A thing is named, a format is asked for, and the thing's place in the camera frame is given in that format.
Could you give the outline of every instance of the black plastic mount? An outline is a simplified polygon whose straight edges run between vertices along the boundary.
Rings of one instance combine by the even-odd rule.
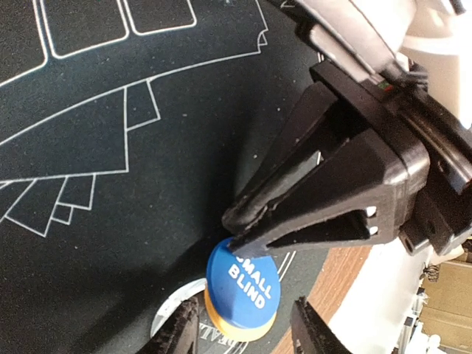
[[[399,118],[329,62],[312,76],[260,170],[223,216],[238,256],[387,243],[426,184],[428,152]]]
[[[389,93],[330,62],[223,216],[240,257],[388,243],[439,255],[472,230],[472,133],[419,88]]]

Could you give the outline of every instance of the poker table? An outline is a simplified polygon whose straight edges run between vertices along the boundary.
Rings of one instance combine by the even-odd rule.
[[[290,6],[282,2],[280,6]],[[0,353],[136,353],[312,83],[263,0],[0,4]],[[326,251],[274,255],[270,353]],[[200,353],[228,341],[202,316]]]

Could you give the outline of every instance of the black clamp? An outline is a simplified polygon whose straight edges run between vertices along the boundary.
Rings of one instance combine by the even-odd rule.
[[[198,299],[194,296],[177,307],[137,354],[197,354],[198,329]]]
[[[470,132],[419,89],[387,94],[329,62],[311,73],[315,83],[223,216],[230,249],[259,257],[397,236],[411,254],[458,246],[472,224]]]
[[[290,324],[295,354],[351,354],[304,297],[295,301]]]

